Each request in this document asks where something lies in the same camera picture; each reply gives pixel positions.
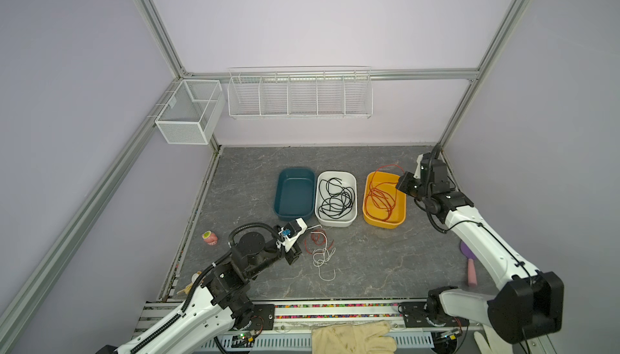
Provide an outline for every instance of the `yellow bin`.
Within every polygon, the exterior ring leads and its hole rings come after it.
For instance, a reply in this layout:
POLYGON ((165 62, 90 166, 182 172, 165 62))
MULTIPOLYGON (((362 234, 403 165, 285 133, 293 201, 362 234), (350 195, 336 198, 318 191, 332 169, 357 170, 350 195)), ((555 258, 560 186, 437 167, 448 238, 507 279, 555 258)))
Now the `yellow bin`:
POLYGON ((398 175, 393 173, 378 171, 376 173, 371 172, 368 174, 368 177, 366 178, 362 211, 364 213, 364 220, 370 225, 385 227, 386 229, 395 229, 405 221, 407 213, 407 195, 396 189, 396 182, 398 182, 398 175), (375 174, 373 186, 387 194, 390 194, 391 196, 396 196, 396 207, 392 210, 392 216, 385 221, 380 221, 379 219, 372 218, 368 215, 370 214, 376 218, 385 218, 388 216, 388 211, 386 209, 376 207, 371 198, 367 199, 370 191, 370 179, 373 178, 373 174, 375 174), (390 184, 379 185, 384 182, 388 182, 390 184))

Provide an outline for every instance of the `purple brush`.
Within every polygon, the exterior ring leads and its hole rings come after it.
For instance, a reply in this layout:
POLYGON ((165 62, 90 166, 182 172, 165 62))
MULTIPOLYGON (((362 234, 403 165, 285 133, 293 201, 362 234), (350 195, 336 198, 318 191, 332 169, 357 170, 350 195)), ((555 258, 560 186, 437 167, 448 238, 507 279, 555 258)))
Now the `purple brush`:
POLYGON ((476 268, 474 267, 476 255, 463 241, 461 241, 461 253, 467 257, 467 283, 469 286, 477 286, 478 280, 476 279, 476 268))

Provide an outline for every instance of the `white wire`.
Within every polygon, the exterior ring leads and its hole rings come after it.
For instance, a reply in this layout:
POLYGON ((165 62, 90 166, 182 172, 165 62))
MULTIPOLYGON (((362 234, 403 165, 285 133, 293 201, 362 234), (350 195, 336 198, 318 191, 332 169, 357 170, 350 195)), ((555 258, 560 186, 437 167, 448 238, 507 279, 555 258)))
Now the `white wire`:
POLYGON ((332 256, 334 255, 334 252, 336 251, 336 248, 333 248, 332 250, 328 250, 328 245, 329 242, 327 242, 327 236, 325 235, 325 233, 322 232, 310 232, 310 234, 315 233, 315 234, 321 234, 323 237, 325 237, 325 247, 314 250, 314 252, 312 252, 312 259, 313 259, 313 265, 316 266, 319 269, 319 278, 323 281, 332 281, 333 279, 336 278, 336 269, 334 269, 334 277, 330 278, 330 279, 326 279, 323 278, 321 276, 321 266, 325 265, 328 263, 328 261, 332 258, 332 256))

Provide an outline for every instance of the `white mesh basket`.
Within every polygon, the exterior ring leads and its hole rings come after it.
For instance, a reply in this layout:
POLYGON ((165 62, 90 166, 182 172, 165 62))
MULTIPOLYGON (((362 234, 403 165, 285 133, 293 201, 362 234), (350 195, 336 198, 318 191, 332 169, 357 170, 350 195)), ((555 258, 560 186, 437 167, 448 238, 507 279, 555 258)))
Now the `white mesh basket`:
POLYGON ((368 118, 370 71, 233 75, 228 108, 233 118, 368 118))
POLYGON ((155 119, 170 144, 208 144, 224 108, 219 80, 186 80, 155 119))

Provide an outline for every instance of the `gray marble tabletop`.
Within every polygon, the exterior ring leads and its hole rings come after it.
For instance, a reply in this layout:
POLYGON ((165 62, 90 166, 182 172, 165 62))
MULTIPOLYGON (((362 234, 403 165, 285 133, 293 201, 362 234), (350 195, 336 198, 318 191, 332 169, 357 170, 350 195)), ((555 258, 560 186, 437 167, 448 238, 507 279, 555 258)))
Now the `gray marble tabletop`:
MULTIPOLYGON (((282 260, 260 273, 251 283, 251 299, 426 297, 429 289, 446 285, 496 294, 491 277, 479 262, 478 287, 468 288, 467 260, 459 249, 459 238, 434 230, 413 199, 407 200, 407 218, 396 229, 364 221, 361 207, 368 174, 386 164, 399 164, 413 172, 417 156, 429 150, 421 146, 225 148, 185 251, 178 287, 189 284, 192 274, 228 250, 228 234, 235 227, 254 221, 284 224, 273 209, 278 175, 286 167, 302 166, 316 175, 350 172, 357 181, 360 197, 353 224, 325 228, 336 252, 321 267, 321 276, 336 277, 321 280, 312 256, 304 252, 293 265, 282 260), (220 238, 215 246, 207 245, 201 237, 208 230, 220 238)), ((392 172, 400 173, 398 168, 392 172)), ((312 217, 307 224, 319 222, 312 217)), ((314 247, 307 241, 309 248, 314 247)))

